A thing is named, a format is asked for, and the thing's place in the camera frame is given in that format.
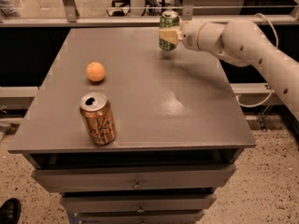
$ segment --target table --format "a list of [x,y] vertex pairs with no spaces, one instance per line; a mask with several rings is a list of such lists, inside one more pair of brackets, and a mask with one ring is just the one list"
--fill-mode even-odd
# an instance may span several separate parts
[[[62,195],[70,222],[193,223],[255,146],[219,60],[160,50],[158,29],[72,29],[8,149]],[[100,83],[86,77],[94,61],[106,68]],[[116,124],[104,147],[79,114],[93,91],[107,96]]]

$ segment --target green can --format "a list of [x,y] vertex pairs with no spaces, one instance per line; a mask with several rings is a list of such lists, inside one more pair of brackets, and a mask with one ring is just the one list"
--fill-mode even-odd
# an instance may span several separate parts
[[[160,28],[169,28],[173,26],[179,26],[179,16],[176,11],[164,11],[160,18]],[[159,46],[162,50],[173,50],[177,45],[165,41],[159,37]]]

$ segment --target floor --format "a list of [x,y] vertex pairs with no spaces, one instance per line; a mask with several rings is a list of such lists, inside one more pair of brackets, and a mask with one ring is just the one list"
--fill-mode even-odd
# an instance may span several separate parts
[[[216,190],[217,200],[197,224],[299,224],[299,146],[280,114],[268,116],[267,131],[256,116],[246,115],[256,148],[246,149],[237,170]],[[21,119],[14,119],[15,129]],[[9,134],[0,141],[0,204],[21,200],[19,224],[66,224],[60,197],[43,190],[31,177],[33,168],[21,155],[7,153]]]

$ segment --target can top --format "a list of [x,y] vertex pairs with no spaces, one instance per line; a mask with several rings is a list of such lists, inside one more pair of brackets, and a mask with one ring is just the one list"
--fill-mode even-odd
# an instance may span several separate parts
[[103,93],[91,92],[81,99],[81,108],[86,111],[97,111],[105,106],[107,98]]
[[169,19],[175,19],[178,17],[178,13],[176,11],[168,10],[168,11],[164,11],[162,13],[162,17],[169,18]]

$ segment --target drawer knob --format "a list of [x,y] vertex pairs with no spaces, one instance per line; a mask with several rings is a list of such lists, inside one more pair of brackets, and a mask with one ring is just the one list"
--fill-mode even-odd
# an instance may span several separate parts
[[139,183],[138,180],[136,180],[136,182],[132,185],[132,187],[135,190],[142,189],[142,185]]
[[141,214],[141,213],[144,213],[145,210],[142,208],[142,206],[139,206],[139,208],[137,209],[136,212],[139,213],[139,214]]

